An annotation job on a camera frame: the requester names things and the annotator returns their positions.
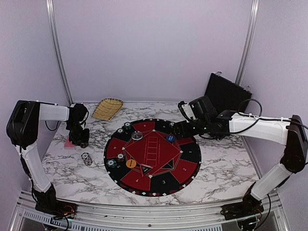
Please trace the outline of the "blue round blind button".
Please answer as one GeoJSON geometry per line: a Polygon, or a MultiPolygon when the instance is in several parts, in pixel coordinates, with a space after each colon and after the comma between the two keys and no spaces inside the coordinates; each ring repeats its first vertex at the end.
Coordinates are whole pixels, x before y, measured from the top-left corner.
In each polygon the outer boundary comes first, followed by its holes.
{"type": "Polygon", "coordinates": [[[166,140],[168,142],[174,142],[176,137],[174,135],[167,135],[166,140]]]}

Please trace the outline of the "small orange black chip pile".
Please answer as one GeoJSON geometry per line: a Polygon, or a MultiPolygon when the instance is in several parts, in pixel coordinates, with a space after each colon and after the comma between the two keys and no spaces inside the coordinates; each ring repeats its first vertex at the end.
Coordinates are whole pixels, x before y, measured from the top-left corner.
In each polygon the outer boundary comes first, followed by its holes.
{"type": "Polygon", "coordinates": [[[117,155],[117,161],[118,162],[123,162],[125,160],[125,156],[123,154],[118,154],[117,155]]]}

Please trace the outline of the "clear round dealer button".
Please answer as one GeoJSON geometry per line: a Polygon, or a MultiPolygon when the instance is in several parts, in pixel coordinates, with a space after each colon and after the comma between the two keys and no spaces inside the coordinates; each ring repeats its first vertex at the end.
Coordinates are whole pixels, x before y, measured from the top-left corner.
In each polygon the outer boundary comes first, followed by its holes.
{"type": "Polygon", "coordinates": [[[134,140],[134,141],[139,141],[143,138],[143,134],[141,131],[134,131],[131,135],[131,138],[134,140]]]}

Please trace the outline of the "black triangular button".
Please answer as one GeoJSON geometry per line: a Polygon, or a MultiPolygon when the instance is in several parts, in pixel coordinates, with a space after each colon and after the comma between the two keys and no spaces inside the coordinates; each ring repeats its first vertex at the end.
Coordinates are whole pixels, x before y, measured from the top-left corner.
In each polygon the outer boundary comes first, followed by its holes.
{"type": "Polygon", "coordinates": [[[141,175],[144,176],[147,172],[151,171],[153,167],[145,164],[140,164],[140,169],[141,175]]]}

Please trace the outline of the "orange round blind button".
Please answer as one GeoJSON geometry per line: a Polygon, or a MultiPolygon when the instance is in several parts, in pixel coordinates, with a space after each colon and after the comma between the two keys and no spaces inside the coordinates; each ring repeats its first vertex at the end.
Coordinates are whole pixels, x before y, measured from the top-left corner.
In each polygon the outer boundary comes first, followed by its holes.
{"type": "Polygon", "coordinates": [[[126,166],[127,166],[128,168],[134,168],[136,165],[137,165],[137,162],[136,162],[134,159],[129,159],[129,160],[126,162],[126,166]]]}

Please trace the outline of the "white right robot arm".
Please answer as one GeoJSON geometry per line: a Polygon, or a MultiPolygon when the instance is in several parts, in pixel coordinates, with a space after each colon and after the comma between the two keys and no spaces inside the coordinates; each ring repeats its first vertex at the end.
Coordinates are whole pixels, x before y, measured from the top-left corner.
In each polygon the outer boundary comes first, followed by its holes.
{"type": "Polygon", "coordinates": [[[199,97],[190,103],[181,101],[178,109],[185,118],[174,125],[177,139],[193,136],[208,140],[221,140],[227,136],[239,135],[272,141],[285,147],[280,161],[261,179],[255,182],[239,203],[238,211],[248,216],[267,194],[286,182],[292,174],[302,171],[307,162],[307,126],[301,117],[264,117],[240,110],[224,110],[218,113],[207,96],[199,97]]]}

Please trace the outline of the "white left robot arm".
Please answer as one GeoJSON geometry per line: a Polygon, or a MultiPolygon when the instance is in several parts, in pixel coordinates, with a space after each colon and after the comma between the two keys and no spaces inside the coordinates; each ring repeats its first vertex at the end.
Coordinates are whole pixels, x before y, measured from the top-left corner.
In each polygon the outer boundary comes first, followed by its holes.
{"type": "Polygon", "coordinates": [[[86,148],[90,138],[90,130],[85,128],[88,116],[89,112],[82,103],[76,103],[73,107],[39,101],[19,100],[16,103],[6,132],[29,170],[36,191],[45,193],[51,187],[37,148],[39,121],[65,122],[69,141],[75,146],[86,148]]]}

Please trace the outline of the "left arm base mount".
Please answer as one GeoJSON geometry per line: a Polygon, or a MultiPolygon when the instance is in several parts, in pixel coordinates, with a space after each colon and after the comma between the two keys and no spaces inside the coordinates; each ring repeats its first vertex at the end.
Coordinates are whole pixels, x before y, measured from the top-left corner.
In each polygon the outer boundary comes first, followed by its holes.
{"type": "Polygon", "coordinates": [[[39,192],[32,188],[31,194],[36,202],[35,209],[37,211],[55,215],[57,218],[75,217],[77,205],[74,203],[58,200],[56,198],[56,190],[53,184],[51,184],[46,192],[39,192]]]}

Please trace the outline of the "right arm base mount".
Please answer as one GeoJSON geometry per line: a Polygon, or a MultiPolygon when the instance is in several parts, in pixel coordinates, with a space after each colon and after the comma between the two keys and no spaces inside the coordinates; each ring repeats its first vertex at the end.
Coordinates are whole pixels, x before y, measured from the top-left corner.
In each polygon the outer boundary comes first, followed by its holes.
{"type": "Polygon", "coordinates": [[[241,202],[231,203],[221,207],[220,214],[224,216],[225,220],[261,214],[264,211],[261,200],[257,200],[251,195],[251,190],[254,185],[255,183],[250,186],[241,202]]]}

